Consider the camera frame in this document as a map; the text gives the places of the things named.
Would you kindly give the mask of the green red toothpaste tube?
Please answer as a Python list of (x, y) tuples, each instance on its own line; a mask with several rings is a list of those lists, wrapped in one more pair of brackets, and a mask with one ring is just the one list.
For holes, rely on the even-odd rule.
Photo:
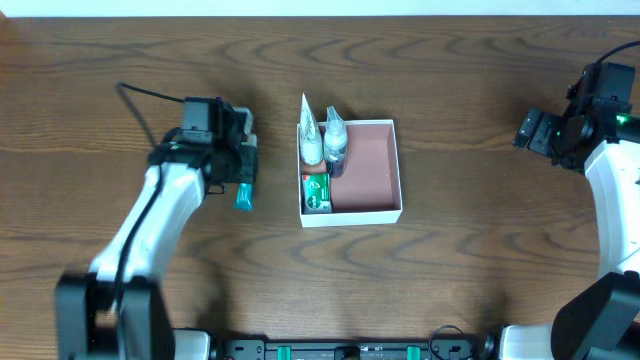
[(241, 183), (238, 186), (234, 208), (250, 212), (253, 210), (253, 185)]

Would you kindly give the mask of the white conditioner tube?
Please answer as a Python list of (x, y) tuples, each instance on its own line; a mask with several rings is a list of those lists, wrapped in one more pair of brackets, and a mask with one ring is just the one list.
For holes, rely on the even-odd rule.
[(299, 150), (301, 160), (311, 166), (323, 160), (322, 136), (305, 94), (301, 98), (299, 118)]

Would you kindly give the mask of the green white soap packet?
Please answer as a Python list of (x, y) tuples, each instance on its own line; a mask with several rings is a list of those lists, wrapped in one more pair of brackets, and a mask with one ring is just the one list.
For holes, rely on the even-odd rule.
[(332, 212), (330, 176), (328, 173), (302, 175), (302, 205), (304, 214)]

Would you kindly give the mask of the clear spray bottle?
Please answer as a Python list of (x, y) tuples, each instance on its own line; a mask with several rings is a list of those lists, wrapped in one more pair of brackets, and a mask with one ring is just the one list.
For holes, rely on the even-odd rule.
[(347, 163), (348, 132), (345, 121), (334, 106), (327, 108), (323, 146), (324, 160), (329, 175), (332, 178), (341, 177)]

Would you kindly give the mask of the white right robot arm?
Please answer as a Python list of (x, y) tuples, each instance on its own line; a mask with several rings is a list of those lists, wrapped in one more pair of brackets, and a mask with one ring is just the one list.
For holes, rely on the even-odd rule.
[(554, 127), (558, 149), (586, 157), (599, 238), (598, 279), (550, 324), (510, 325), (500, 359), (636, 359), (639, 356), (639, 119), (593, 112)]

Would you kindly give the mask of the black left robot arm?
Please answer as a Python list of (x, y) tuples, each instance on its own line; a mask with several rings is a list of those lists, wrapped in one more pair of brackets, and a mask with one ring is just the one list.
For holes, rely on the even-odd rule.
[(61, 359), (212, 359), (204, 330), (175, 329), (161, 282), (191, 215), (209, 195), (238, 186), (250, 210), (257, 173), (254, 116), (221, 98), (187, 97), (181, 126), (153, 147), (141, 193), (86, 274), (55, 288)]

